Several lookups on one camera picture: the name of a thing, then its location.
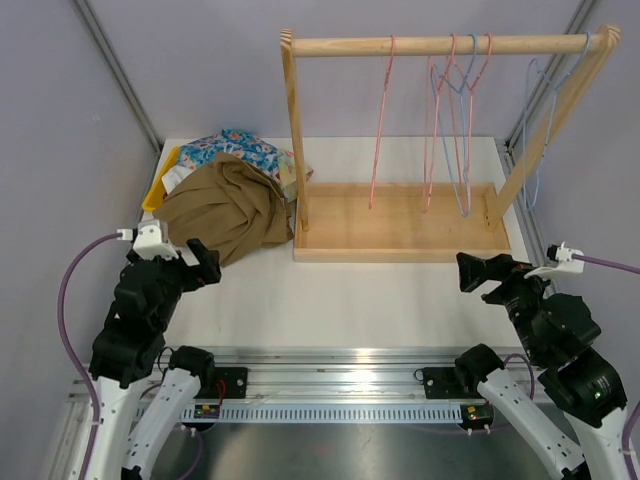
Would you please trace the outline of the brown skirt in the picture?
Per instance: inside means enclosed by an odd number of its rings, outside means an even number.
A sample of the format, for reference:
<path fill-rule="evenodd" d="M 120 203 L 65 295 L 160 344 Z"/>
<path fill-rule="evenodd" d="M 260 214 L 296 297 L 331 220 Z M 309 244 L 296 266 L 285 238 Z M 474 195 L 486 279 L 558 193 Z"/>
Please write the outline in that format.
<path fill-rule="evenodd" d="M 171 242 L 198 239 L 229 266 L 248 254 L 293 239 L 289 202 L 279 184 L 229 153 L 191 173 L 154 210 Z"/>

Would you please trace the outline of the white cloth garment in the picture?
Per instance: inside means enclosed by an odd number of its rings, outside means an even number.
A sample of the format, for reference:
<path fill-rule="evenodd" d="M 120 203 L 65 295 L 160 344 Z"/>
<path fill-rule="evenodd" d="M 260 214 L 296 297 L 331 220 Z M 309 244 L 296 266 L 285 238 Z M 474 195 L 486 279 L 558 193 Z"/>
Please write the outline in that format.
<path fill-rule="evenodd" d="M 193 170 L 181 165 L 174 165 L 170 167 L 166 173 L 161 177 L 162 185 L 165 192 L 169 195 L 180 183 L 182 183 L 189 175 L 193 173 Z"/>

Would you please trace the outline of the blue floral garment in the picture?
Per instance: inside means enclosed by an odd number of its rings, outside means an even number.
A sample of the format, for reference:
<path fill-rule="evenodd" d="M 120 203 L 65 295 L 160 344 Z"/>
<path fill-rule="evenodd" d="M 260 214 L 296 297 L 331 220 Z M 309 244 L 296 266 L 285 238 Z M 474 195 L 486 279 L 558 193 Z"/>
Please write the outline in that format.
<path fill-rule="evenodd" d="M 215 160 L 218 153 L 231 154 L 279 180 L 278 149 L 257 135 L 237 129 L 193 140 L 179 147 L 176 164 L 195 170 Z"/>

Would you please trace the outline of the pastel floral garment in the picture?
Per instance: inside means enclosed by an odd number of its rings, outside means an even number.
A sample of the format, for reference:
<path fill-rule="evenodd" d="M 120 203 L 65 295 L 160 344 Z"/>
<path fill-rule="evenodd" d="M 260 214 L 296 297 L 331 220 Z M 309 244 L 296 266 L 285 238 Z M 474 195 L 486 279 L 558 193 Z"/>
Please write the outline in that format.
<path fill-rule="evenodd" d="M 286 200 L 291 203 L 297 199 L 299 191 L 296 174 L 297 170 L 293 153 L 289 150 L 278 149 L 277 163 L 277 181 L 284 193 Z"/>

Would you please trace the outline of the pink hanger with brown skirt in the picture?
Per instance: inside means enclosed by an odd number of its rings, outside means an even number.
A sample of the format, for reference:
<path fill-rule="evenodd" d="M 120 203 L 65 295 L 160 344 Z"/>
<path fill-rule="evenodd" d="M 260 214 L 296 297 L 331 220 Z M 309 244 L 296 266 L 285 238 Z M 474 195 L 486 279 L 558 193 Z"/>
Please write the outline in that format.
<path fill-rule="evenodd" d="M 391 76 L 392 69 L 393 69 L 393 61 L 394 61 L 395 50 L 396 50 L 396 37 L 395 37 L 395 35 L 393 35 L 393 34 L 390 35 L 390 42 L 391 42 L 390 43 L 390 50 L 389 50 L 389 56 L 388 56 L 387 65 L 386 65 L 386 69 L 385 69 L 383 90 L 382 90 L 382 95 L 381 95 L 380 110 L 379 110 L 379 116 L 378 116 L 378 125 L 377 125 L 377 131 L 376 131 L 374 159 L 373 159 L 373 165 L 372 165 L 372 176 L 371 176 L 369 200 L 368 200 L 368 208 L 370 210 L 373 208 L 374 200 L 375 200 L 377 176 L 378 176 L 378 167 L 379 167 L 379 160 L 380 160 L 382 131 L 383 131 L 383 126 L 384 126 L 384 118 L 385 118 L 385 110 L 386 110 L 386 99 L 387 99 L 390 76 Z"/>

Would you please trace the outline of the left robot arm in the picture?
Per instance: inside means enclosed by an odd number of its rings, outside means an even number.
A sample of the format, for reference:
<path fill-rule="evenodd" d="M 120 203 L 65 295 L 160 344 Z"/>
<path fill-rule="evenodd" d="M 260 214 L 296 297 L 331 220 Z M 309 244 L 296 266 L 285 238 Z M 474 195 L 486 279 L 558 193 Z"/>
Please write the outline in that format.
<path fill-rule="evenodd" d="M 164 334 L 181 297 L 221 280 L 220 255 L 200 240 L 187 249 L 188 264 L 171 244 L 150 254 L 127 254 L 104 327 L 92 345 L 89 363 L 92 418 L 78 479 L 146 479 L 180 409 L 213 392 L 217 383 L 211 353 L 183 346 L 170 363 L 145 418 L 134 421 L 154 362 L 166 346 Z"/>

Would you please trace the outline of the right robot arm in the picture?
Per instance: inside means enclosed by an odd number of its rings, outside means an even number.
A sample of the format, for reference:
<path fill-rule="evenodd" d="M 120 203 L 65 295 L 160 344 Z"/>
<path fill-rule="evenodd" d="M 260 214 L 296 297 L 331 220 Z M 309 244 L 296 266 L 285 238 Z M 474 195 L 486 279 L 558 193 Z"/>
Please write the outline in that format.
<path fill-rule="evenodd" d="M 547 256 L 550 265 L 535 266 L 508 254 L 482 259 L 459 252 L 459 286 L 469 293 L 486 281 L 497 282 L 483 301 L 506 309 L 526 363 L 540 369 L 544 392 L 578 439 L 568 439 L 520 392 L 504 361 L 484 344 L 455 360 L 455 387 L 466 396 L 479 394 L 495 407 L 552 478 L 636 479 L 639 453 L 631 433 L 639 411 L 628 407 L 620 375 L 592 346 L 601 329 L 581 297 L 544 292 L 552 277 L 580 274 L 587 263 L 629 273 L 639 270 L 587 256 L 566 244 L 550 246 Z"/>

